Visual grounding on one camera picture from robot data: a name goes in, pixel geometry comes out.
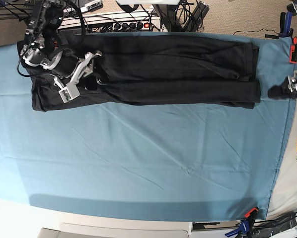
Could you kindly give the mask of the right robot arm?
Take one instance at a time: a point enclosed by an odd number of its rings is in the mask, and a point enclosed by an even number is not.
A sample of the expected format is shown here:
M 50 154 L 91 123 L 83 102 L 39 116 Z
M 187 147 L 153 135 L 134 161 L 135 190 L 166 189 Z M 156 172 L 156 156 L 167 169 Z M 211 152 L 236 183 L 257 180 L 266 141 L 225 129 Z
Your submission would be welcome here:
M 44 75 L 51 75 L 60 89 L 76 87 L 81 80 L 89 84 L 92 79 L 103 85 L 103 76 L 96 61 L 102 52 L 86 53 L 83 58 L 75 54 L 75 46 L 62 42 L 58 28 L 64 19 L 64 9 L 72 8 L 81 24 L 81 36 L 86 27 L 82 12 L 70 0 L 38 0 L 27 23 L 20 62 L 30 67 L 42 67 Z

